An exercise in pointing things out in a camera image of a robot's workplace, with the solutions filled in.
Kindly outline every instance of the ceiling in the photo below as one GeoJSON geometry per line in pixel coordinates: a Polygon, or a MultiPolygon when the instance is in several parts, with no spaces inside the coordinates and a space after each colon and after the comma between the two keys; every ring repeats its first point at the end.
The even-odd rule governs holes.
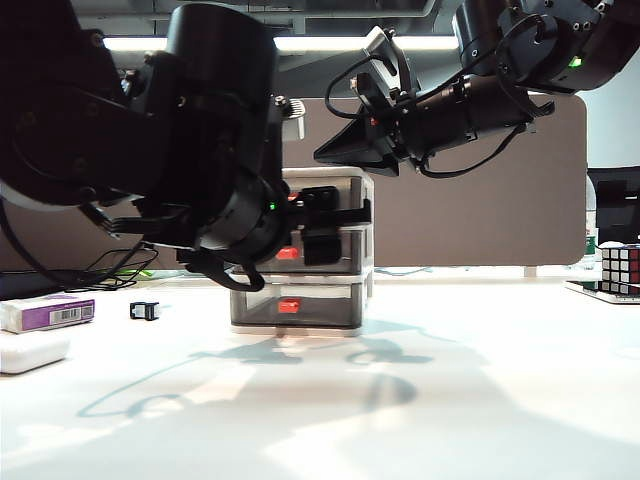
{"type": "MultiPolygon", "coordinates": [[[[83,28],[106,35],[167,33],[171,12],[184,0],[71,0],[83,28]]],[[[461,0],[230,0],[208,2],[248,12],[276,36],[364,36],[373,27],[393,27],[400,35],[452,35],[451,19],[461,0]]],[[[121,68],[136,68],[142,54],[114,54],[121,68]]],[[[337,73],[362,53],[314,53],[283,56],[275,91],[296,97],[322,96],[337,73]]],[[[423,86],[459,67],[456,51],[412,52],[412,67],[423,86]]],[[[336,95],[348,95],[345,85],[336,95]]]]}

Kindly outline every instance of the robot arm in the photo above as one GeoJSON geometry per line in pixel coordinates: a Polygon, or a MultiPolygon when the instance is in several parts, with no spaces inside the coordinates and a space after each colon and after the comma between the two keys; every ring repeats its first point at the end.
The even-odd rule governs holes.
{"type": "Polygon", "coordinates": [[[420,89],[393,32],[372,32],[365,61],[379,78],[359,73],[351,80],[362,102],[356,114],[337,111],[327,92],[329,110],[352,122],[315,158],[389,176],[407,160],[433,178],[468,173],[553,113],[553,102],[538,106],[529,90],[574,94],[622,70],[640,46],[640,1],[465,0],[453,25],[462,69],[431,91],[420,89]],[[390,88],[391,77],[400,88],[390,88]],[[463,170],[431,170],[438,151],[500,132],[510,133],[488,158],[463,170]]]}
{"type": "MultiPolygon", "coordinates": [[[[7,8],[0,39],[15,48],[0,57],[4,199],[78,207],[107,233],[176,248],[189,270],[240,290],[262,287],[255,264],[274,256],[292,230],[370,222],[369,205],[345,215],[305,202],[304,191],[288,199],[282,125],[303,107],[271,94],[276,49],[260,22],[185,5],[172,16],[167,50],[148,56],[123,89],[101,32],[81,30],[69,0],[7,8]],[[122,201],[133,201],[140,216],[110,219],[97,208],[122,201]],[[251,283],[234,282],[229,264],[241,265],[251,283]]],[[[14,248],[46,272],[4,209],[0,221],[14,248]]],[[[310,258],[340,256],[333,247],[310,258]]]]}

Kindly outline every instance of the white bottle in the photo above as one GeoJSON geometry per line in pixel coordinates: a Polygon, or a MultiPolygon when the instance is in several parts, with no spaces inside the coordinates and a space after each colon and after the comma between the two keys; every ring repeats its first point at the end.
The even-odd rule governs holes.
{"type": "Polygon", "coordinates": [[[598,261],[597,245],[598,245],[598,229],[596,227],[596,189],[593,182],[587,175],[587,211],[586,211],[586,237],[584,257],[582,265],[586,270],[593,270],[598,261]]]}

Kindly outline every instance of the white table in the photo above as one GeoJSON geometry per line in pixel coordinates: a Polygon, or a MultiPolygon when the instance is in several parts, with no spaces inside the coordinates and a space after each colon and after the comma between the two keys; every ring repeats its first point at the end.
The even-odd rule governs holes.
{"type": "Polygon", "coordinates": [[[3,480],[640,478],[640,307],[557,278],[378,277],[352,339],[232,334],[205,280],[96,299],[0,379],[3,480]]]}

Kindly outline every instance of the barcode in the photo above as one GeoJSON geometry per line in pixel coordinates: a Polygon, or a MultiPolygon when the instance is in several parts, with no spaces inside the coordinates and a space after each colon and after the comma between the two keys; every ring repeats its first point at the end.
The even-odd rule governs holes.
{"type": "Polygon", "coordinates": [[[81,308],[69,308],[67,310],[58,310],[49,314],[49,324],[55,325],[57,323],[73,322],[74,320],[80,320],[82,318],[81,308]]]}
{"type": "Polygon", "coordinates": [[[82,307],[82,318],[93,317],[93,305],[82,307]]]}

